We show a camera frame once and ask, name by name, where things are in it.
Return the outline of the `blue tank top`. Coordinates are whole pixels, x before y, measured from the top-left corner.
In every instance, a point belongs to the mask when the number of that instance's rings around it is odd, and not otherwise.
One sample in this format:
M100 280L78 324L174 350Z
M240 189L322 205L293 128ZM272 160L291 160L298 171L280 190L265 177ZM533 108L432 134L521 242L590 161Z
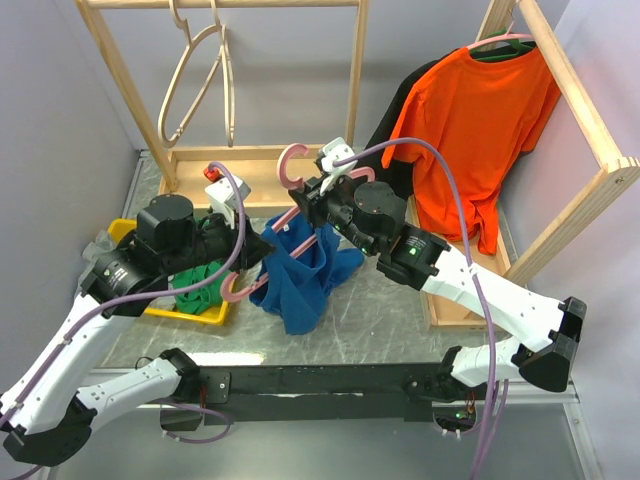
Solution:
M340 236L328 224L312 229L299 214L276 232L278 219L269 219L262 232L262 238L276 247L260 270L268 281L249 300L279 316L286 334L304 335L316 328L332 291L363 265L365 256L356 248L341 249Z

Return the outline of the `yellow plastic tray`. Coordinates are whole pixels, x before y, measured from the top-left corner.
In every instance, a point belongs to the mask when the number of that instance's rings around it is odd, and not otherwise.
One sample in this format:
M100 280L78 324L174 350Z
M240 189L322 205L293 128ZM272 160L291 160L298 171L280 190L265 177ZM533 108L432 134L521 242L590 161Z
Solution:
M118 243L130 231L136 228L136 221L132 219L117 218L113 220L107 229L115 243ZM165 310L147 308L144 313L154 317L169 318L172 320L188 321L204 325L223 325L230 311L230 304L223 301L219 306L212 306L203 311L200 315L182 313L176 309Z

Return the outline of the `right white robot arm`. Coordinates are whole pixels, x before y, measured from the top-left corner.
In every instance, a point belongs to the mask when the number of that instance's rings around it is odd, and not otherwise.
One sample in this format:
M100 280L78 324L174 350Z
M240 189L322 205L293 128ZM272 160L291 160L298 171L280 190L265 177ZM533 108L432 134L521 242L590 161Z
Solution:
M460 398L489 380L521 378L548 392L566 390L586 304L531 292L476 264L447 241L405 220L407 204L384 182L342 176L327 192L309 179L289 195L315 228L329 225L377 259L388 279L439 296L508 333L493 346L450 348L437 374L440 391Z

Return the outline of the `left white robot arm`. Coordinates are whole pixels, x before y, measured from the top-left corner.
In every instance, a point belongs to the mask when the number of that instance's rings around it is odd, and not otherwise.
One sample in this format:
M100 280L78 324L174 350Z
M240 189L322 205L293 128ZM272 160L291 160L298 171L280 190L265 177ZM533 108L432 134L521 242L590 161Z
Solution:
M94 431L142 404L196 397L200 368L178 348L114 380L82 382L120 334L169 291L171 276L213 261L221 272L246 270L274 250L243 212L212 211L198 220L187 198L155 197L117 247L97 258L63 325L2 394L6 452L17 462L57 466Z

